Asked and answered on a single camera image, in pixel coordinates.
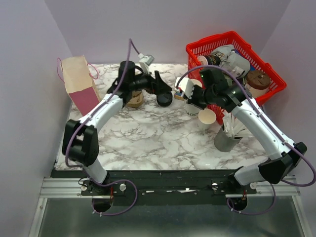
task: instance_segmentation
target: white wall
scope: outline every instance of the white wall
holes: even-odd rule
[[[156,62],[186,63],[185,47],[237,31],[260,53],[290,0],[45,0],[73,55],[120,62],[127,40]]]
[[[2,0],[0,22],[0,235],[23,237],[65,126],[56,68],[71,53],[42,0]]]
[[[287,82],[287,89],[266,105],[267,114],[295,141],[303,141],[316,166],[316,1],[292,0],[261,53]],[[311,181],[302,161],[295,170],[299,183]],[[310,226],[316,236],[316,187],[301,188]]]

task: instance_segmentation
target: brown cup lid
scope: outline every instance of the brown cup lid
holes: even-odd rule
[[[271,83],[270,77],[259,70],[250,71],[247,76],[247,83],[257,90],[267,89]]]

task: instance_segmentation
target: marble countertop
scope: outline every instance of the marble countertop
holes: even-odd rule
[[[119,65],[95,66],[100,74],[95,83],[103,98],[118,75]],[[186,72],[187,65],[152,64],[150,69],[158,70],[161,78],[173,87],[175,78]],[[174,99],[169,107],[162,108],[155,95],[144,92],[144,99],[138,109],[123,108],[99,132],[98,158],[105,169],[235,169],[265,158],[265,151],[255,138],[243,138],[229,153],[217,150],[213,138],[220,125],[215,123],[209,130],[200,131],[198,119],[185,114],[183,101]],[[69,118],[80,117],[73,104]],[[61,153],[55,167],[69,169]]]

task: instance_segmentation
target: gray floor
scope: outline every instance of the gray floor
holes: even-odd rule
[[[271,204],[251,197],[247,211]],[[92,215],[90,199],[50,199],[40,237],[301,237],[291,197],[278,197],[273,211],[261,216],[231,213],[226,206],[135,206],[115,217]],[[113,207],[116,212],[124,207]]]

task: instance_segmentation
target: pink string handle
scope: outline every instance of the pink string handle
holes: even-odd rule
[[[58,74],[60,80],[62,80],[63,83],[65,83],[64,79],[62,79],[61,76],[59,75],[59,61],[60,61],[61,71],[64,72],[63,64],[61,63],[61,59],[60,59],[60,58],[57,58],[57,74]]]
[[[96,77],[96,78],[94,78],[94,77],[91,75],[91,73],[89,73],[89,76],[91,76],[93,79],[98,79],[98,78],[99,78],[99,72],[98,72],[98,70],[97,70],[91,63],[87,63],[87,66],[88,66],[88,65],[90,65],[91,67],[93,67],[94,70],[97,72],[97,77]]]

